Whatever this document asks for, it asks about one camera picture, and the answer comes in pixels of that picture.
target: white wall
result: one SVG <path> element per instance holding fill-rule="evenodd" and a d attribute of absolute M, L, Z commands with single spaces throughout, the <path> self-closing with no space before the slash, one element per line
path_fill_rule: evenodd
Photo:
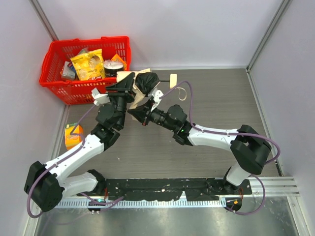
<path fill-rule="evenodd" d="M 127 35 L 132 67 L 250 62 L 282 0 L 39 0 L 60 39 Z"/>
<path fill-rule="evenodd" d="M 315 2 L 294 0 L 252 70 L 281 164 L 315 219 Z"/>
<path fill-rule="evenodd" d="M 0 231 L 21 236 L 30 165 L 50 159 L 64 105 L 38 84 L 51 43 L 27 0 L 0 7 Z"/>

